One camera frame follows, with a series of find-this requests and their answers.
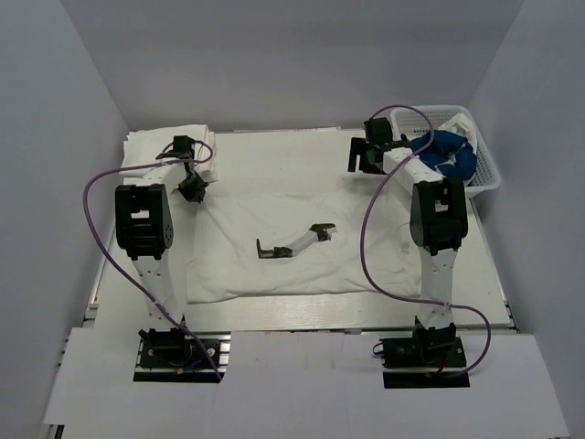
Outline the white t-shirt green trim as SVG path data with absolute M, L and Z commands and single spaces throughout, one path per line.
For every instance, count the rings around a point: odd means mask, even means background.
M 465 113 L 459 112 L 455 114 L 450 120 L 440 125 L 439 130 L 466 137 L 473 151 L 477 151 L 478 137 L 476 128 L 473 120 Z

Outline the blue Mickey Mouse t-shirt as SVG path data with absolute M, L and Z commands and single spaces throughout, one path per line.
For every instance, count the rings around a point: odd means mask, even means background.
M 433 141 L 420 151 L 419 159 L 445 177 L 470 181 L 477 168 L 477 155 L 465 136 L 443 130 L 433 131 Z

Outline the white t-shirt black print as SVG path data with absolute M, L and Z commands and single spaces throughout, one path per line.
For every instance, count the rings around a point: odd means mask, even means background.
M 242 296 L 420 291 L 409 215 L 368 191 L 217 197 L 198 211 L 186 265 L 191 304 Z

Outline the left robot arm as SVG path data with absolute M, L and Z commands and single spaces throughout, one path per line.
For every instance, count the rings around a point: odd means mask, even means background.
M 213 155 L 206 142 L 179 135 L 150 162 L 122 167 L 131 181 L 115 189 L 116 240 L 133 263 L 156 328 L 165 322 L 174 327 L 183 318 L 169 263 L 175 237 L 169 197 L 176 192 L 188 203 L 201 202 L 208 182 L 196 166 Z

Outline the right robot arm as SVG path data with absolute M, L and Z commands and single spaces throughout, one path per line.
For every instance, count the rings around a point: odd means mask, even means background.
M 419 295 L 406 297 L 387 292 L 368 272 L 365 237 L 373 202 L 367 206 L 360 231 L 360 262 L 377 292 L 419 306 L 412 351 L 419 362 L 431 365 L 444 356 L 446 346 L 456 338 L 452 278 L 458 250 L 468 233 L 465 189 L 460 179 L 445 177 L 425 165 L 410 149 L 406 136 L 395 141 L 388 119 L 369 118 L 364 127 L 365 136 L 351 141 L 348 170 L 394 177 L 411 195 L 409 230 L 420 252 Z

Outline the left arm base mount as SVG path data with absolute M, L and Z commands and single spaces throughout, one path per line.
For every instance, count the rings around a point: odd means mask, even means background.
M 134 382 L 220 383 L 207 356 L 220 376 L 229 364 L 230 337 L 203 337 L 202 348 L 179 329 L 156 329 L 138 332 L 140 344 L 134 366 Z

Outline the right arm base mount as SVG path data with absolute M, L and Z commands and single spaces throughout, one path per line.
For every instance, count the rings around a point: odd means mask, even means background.
M 410 337 L 380 339 L 372 348 L 382 360 L 386 390 L 463 389 L 470 387 L 463 343 L 459 337 L 448 348 L 424 357 Z

